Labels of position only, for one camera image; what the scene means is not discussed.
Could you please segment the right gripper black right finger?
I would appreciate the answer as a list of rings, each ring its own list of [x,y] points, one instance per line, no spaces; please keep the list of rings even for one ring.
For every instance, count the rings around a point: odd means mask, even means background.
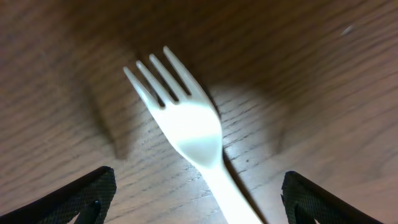
[[[295,171],[285,173],[281,197],[289,224],[381,224]]]

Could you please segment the white plastic fork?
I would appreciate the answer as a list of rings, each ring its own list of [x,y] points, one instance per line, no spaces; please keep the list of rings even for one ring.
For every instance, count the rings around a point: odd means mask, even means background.
[[[187,91],[183,91],[158,58],[149,59],[170,87],[176,99],[141,62],[136,67],[143,74],[163,106],[137,77],[124,67],[124,73],[146,105],[172,147],[200,172],[228,223],[261,223],[259,215],[236,185],[223,160],[222,127],[215,107],[203,88],[184,64],[168,48],[163,52],[178,73]]]

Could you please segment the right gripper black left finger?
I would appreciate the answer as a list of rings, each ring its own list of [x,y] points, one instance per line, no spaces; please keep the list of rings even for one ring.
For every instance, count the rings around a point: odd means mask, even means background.
[[[68,185],[1,216],[1,223],[103,224],[116,193],[114,170],[102,166]]]

